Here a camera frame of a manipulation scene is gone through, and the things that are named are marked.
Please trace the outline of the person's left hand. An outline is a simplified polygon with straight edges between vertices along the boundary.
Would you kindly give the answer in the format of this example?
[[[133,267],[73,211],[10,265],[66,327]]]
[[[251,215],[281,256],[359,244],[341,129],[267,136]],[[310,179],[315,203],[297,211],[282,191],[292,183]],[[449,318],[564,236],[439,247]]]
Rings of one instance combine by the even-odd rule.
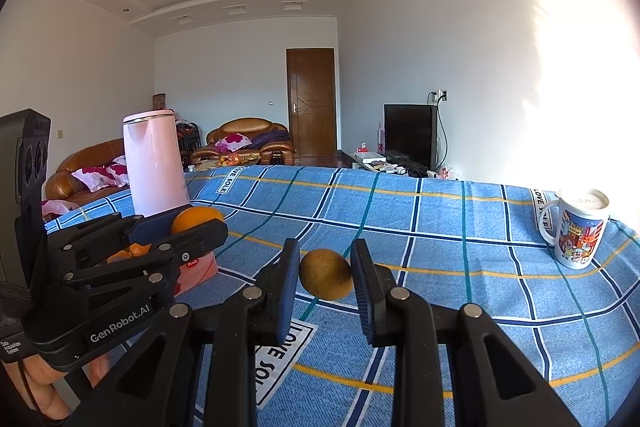
[[[52,369],[40,355],[14,363],[3,362],[2,366],[29,410],[50,421],[64,421],[70,416],[70,406],[54,387],[65,373]]]

